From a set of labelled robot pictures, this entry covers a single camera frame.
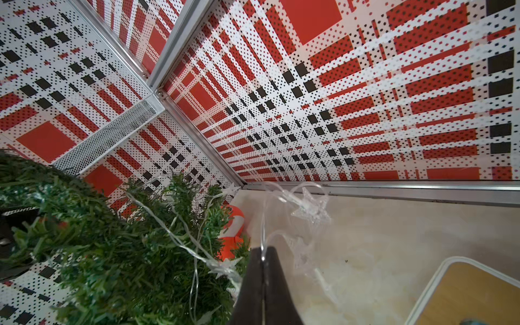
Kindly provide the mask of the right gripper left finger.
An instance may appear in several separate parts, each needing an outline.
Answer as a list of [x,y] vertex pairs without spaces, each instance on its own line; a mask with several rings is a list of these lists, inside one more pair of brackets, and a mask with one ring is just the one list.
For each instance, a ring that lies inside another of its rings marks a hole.
[[264,265],[261,249],[251,250],[246,274],[228,324],[263,324]]

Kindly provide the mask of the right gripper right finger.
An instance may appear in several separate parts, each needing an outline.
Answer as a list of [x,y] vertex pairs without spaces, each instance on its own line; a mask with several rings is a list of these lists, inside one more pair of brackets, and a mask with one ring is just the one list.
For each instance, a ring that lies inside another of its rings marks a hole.
[[303,322],[293,303],[277,250],[273,246],[267,248],[263,267],[265,324],[302,325]]

